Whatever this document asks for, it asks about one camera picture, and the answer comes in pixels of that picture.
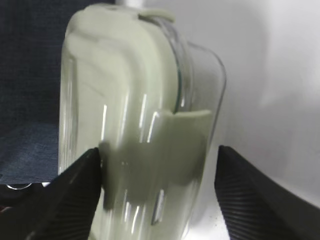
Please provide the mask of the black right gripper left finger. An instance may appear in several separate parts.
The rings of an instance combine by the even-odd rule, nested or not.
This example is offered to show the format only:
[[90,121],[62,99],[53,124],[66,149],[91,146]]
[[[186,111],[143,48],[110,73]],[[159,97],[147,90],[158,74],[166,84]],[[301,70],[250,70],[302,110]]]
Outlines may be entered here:
[[101,158],[91,148],[38,193],[1,213],[0,238],[88,239],[101,185]]

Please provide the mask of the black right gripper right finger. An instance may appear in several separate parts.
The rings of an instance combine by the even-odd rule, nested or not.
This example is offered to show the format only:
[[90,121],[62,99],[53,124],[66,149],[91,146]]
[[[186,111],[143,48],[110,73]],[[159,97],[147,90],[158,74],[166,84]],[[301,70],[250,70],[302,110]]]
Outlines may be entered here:
[[230,146],[218,148],[214,188],[231,240],[318,240],[320,209]]

